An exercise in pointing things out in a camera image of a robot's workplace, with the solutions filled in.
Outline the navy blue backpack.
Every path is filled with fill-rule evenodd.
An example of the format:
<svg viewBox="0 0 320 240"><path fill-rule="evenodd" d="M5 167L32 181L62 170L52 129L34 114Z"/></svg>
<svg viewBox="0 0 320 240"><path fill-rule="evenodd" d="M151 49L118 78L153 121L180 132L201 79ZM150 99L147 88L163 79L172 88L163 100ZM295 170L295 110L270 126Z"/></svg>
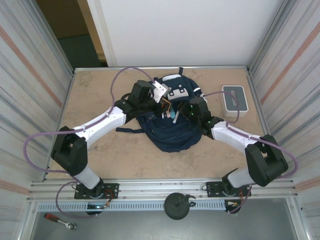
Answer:
<svg viewBox="0 0 320 240"><path fill-rule="evenodd" d="M183 71L184 69L180 67L177 74L156 79L160 84L171 88L166 99L171 102L171 108L175 112L181 102L189 102L192 98L204 95L198 84L183 75ZM163 152L178 153L187 150L198 143L202 137L201 130L181 115L178 116L175 124L173 124L173 119L162 118L162 115L155 115L153 112L141 114L136 120L140 129L118 127L115 131L132 134L144 133Z"/></svg>

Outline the grey white tissue box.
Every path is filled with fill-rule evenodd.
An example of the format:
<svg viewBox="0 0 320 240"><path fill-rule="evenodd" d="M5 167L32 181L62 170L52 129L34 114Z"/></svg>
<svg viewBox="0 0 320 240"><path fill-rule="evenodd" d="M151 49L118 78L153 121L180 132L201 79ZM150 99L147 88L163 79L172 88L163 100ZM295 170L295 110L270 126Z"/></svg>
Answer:
<svg viewBox="0 0 320 240"><path fill-rule="evenodd" d="M245 89L241 85L223 85L222 113L225 117L244 117L249 110Z"/></svg>

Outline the aluminium table edge rail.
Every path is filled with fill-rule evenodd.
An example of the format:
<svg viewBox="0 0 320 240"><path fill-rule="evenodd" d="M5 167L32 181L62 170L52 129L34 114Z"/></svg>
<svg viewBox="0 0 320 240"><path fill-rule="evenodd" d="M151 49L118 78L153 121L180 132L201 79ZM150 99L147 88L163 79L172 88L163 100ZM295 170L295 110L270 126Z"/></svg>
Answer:
<svg viewBox="0 0 320 240"><path fill-rule="evenodd" d="M138 66L141 70L178 70L179 66ZM182 66L185 69L242 69L246 70L248 67L245 65L199 65L199 66ZM75 68L74 73L87 72L87 71L120 71L123 67L87 67Z"/></svg>

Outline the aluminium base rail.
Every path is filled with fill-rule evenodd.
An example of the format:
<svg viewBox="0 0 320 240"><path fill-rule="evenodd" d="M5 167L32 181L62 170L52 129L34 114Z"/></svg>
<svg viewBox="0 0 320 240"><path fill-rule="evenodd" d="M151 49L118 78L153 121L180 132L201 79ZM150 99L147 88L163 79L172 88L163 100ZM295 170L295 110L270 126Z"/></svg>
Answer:
<svg viewBox="0 0 320 240"><path fill-rule="evenodd" d="M205 183L217 182L218 178L164 178L164 179L104 179L105 183L118 183L118 201L156 201L164 200L175 192L195 196L198 200L207 199ZM52 202L60 187L69 179L51 178L44 182L33 182L27 195L27 201ZM290 178L278 179L265 187L254 185L251 199L297 198L298 192Z"/></svg>

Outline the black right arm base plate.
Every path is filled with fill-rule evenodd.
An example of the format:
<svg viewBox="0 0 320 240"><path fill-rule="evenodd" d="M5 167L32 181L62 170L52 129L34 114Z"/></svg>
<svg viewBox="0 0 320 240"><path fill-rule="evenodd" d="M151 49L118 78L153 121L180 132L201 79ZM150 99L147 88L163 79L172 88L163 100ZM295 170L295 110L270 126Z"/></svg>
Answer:
<svg viewBox="0 0 320 240"><path fill-rule="evenodd" d="M249 192L250 186L243 185L235 188L229 183L222 181L209 181L205 184L207 196L209 198L222 198L222 197L240 197L241 194L245 197Z"/></svg>

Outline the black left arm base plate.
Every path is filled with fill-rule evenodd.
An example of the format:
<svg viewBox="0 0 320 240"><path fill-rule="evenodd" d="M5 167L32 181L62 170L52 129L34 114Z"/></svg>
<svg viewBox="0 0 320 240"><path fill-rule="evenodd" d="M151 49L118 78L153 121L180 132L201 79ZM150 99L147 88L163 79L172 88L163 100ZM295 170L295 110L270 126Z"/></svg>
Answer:
<svg viewBox="0 0 320 240"><path fill-rule="evenodd" d="M99 183L93 189L89 189L80 183L75 188L74 198L76 200L117 199L119 186L118 183Z"/></svg>

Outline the red-handled ratchet wrench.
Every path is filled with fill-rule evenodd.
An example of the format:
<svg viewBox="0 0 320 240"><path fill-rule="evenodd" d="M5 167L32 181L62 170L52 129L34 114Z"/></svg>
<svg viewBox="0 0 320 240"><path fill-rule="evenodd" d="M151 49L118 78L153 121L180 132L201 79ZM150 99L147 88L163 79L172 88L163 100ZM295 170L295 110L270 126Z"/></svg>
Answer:
<svg viewBox="0 0 320 240"><path fill-rule="evenodd" d="M43 217L49 221L64 225L70 231L74 231L77 228L75 223L62 221L59 217L50 213L45 213Z"/></svg>

